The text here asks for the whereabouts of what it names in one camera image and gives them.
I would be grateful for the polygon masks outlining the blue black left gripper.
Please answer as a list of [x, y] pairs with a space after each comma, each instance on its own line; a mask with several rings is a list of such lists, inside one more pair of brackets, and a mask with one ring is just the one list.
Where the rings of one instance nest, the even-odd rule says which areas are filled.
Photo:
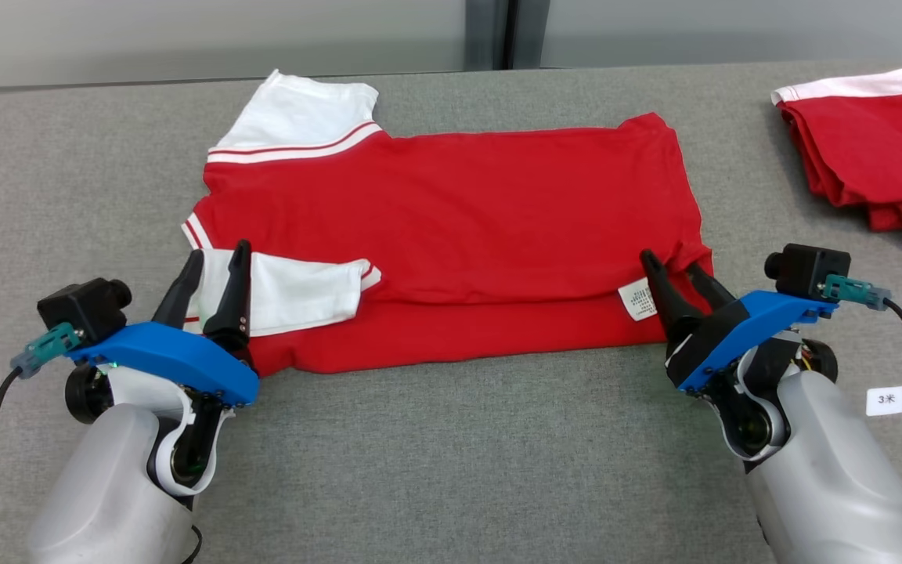
[[154, 312], [153, 322], [162, 325], [125, 326], [103, 342], [68, 351], [67, 357], [115, 362], [219, 396], [230, 406], [250, 406], [257, 399], [260, 378], [230, 353], [250, 353], [251, 254], [250, 242], [239, 240], [225, 268], [228, 277], [218, 307], [204, 324], [207, 338], [179, 330], [203, 277], [204, 251], [196, 249]]

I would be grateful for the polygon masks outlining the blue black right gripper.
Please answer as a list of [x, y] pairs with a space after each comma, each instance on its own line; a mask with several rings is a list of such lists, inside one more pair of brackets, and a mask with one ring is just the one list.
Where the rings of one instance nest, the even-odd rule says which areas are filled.
[[704, 316], [673, 285], [666, 265], [652, 250], [641, 251], [640, 263], [669, 343], [666, 375], [681, 392], [701, 392], [750, 349], [796, 324], [829, 318], [840, 306], [772, 291], [752, 291], [737, 299], [695, 262], [687, 275], [713, 312]]

